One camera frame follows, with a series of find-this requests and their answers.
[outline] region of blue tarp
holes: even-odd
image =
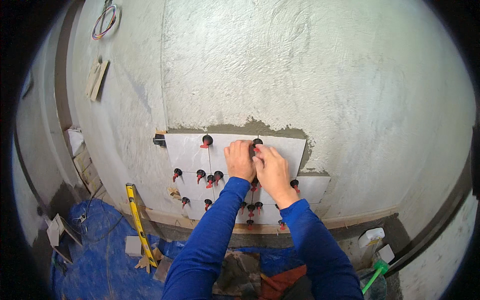
[[[88,201],[74,205],[67,220],[85,212]],[[93,199],[88,218],[82,227],[72,227],[86,235],[82,236],[83,247],[69,244],[73,264],[67,264],[65,275],[52,265],[51,287],[57,299],[159,299],[163,284],[153,279],[155,269],[148,274],[145,269],[135,269],[139,257],[125,254],[125,237],[137,235],[125,218],[112,206]],[[109,229],[119,223],[109,233]],[[152,248],[158,247],[167,257],[174,259],[185,241],[166,242],[157,236],[148,235]],[[266,249],[241,248],[238,251],[260,253],[262,272],[273,276],[303,264],[293,248]]]

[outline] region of electrical wire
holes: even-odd
[[[113,10],[113,12],[112,12],[113,14],[112,14],[112,18],[110,19],[110,22],[108,23],[107,28],[104,31],[100,32],[99,34],[96,34],[95,30],[96,30],[96,27],[98,26],[98,23],[107,14],[107,12],[111,9]],[[96,41],[96,40],[101,39],[102,36],[104,36],[107,33],[107,31],[110,28],[112,28],[113,24],[115,23],[115,20],[117,19],[116,15],[117,15],[117,5],[116,4],[110,5],[109,7],[107,7],[106,10],[103,11],[103,13],[98,17],[98,19],[95,22],[95,25],[93,26],[93,29],[92,29],[92,39],[93,40]]]

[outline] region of blue long-sleeve shirt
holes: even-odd
[[[250,188],[244,179],[230,177],[215,204],[192,231],[174,259],[162,299],[211,299],[235,225],[240,204]],[[348,257],[305,199],[282,209],[295,249],[306,265],[316,299],[363,299],[358,277]]]

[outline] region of wooden strip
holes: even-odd
[[[120,205],[122,211],[131,215],[129,205],[127,203],[121,203]],[[139,206],[140,217],[149,221],[154,221],[157,223],[179,226],[182,228],[194,229],[198,224],[198,220],[190,220],[186,216],[170,214],[158,210],[154,210],[148,207]],[[397,206],[390,206],[387,208],[382,208],[370,212],[349,215],[349,216],[338,216],[332,218],[322,219],[323,223],[328,229],[348,227],[356,224],[377,220],[385,216],[390,216],[398,211]],[[282,234],[290,233],[288,227],[285,227],[285,230],[280,230],[279,225],[261,225],[253,224],[252,230],[248,230],[247,224],[235,224],[233,228],[233,233],[238,234]]]

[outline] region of right hand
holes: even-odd
[[[284,209],[299,200],[297,192],[290,186],[288,161],[274,147],[257,144],[260,150],[253,163],[262,188],[273,198],[280,209]]]

